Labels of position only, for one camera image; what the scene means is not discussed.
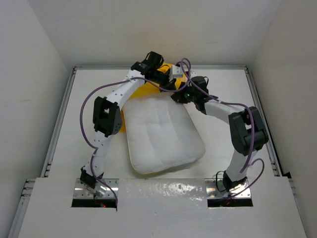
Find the white pillow yellow edge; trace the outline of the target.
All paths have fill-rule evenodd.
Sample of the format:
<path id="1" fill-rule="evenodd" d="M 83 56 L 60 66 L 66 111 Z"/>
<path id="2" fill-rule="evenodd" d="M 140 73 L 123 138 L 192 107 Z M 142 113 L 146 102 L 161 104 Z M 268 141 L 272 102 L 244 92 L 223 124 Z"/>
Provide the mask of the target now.
<path id="1" fill-rule="evenodd" d="M 132 168 L 150 175 L 193 163 L 206 146 L 183 104 L 170 96 L 148 95 L 123 106 Z"/>

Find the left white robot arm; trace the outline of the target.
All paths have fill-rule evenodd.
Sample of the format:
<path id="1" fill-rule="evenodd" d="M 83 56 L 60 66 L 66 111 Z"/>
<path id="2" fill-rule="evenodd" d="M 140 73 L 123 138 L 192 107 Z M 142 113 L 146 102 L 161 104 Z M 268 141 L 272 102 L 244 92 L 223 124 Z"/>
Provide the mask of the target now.
<path id="1" fill-rule="evenodd" d="M 85 142 L 93 149 L 88 163 L 81 168 L 80 181 L 95 189 L 97 184 L 102 183 L 104 174 L 105 156 L 112 138 L 118 134 L 123 125 L 121 110 L 128 99 L 141 88 L 149 83 L 162 92 L 174 92 L 176 90 L 176 76 L 171 68 L 162 71 L 164 58 L 156 52 L 149 52 L 145 59 L 135 62 L 128 71 L 124 80 L 116 82 L 117 88 L 106 96 L 98 96 L 93 106 L 93 129 L 97 137 L 96 141 L 90 142 L 83 126 L 83 113 L 88 100 L 97 91 L 107 88 L 108 85 L 94 89 L 84 100 L 79 116 L 82 136 Z"/>

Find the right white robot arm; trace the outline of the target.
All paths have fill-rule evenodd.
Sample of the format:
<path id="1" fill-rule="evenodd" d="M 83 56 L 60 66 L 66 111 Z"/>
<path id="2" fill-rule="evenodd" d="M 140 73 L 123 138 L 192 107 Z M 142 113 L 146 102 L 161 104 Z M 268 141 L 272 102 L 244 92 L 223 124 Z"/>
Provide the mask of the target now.
<path id="1" fill-rule="evenodd" d="M 268 143 L 268 133 L 258 108 L 210 95 L 208 82 L 206 77 L 195 76 L 189 82 L 182 82 L 171 98 L 181 104 L 194 103 L 199 112 L 229 125 L 234 153 L 222 177 L 224 190 L 229 192 L 245 183 L 252 159 Z"/>

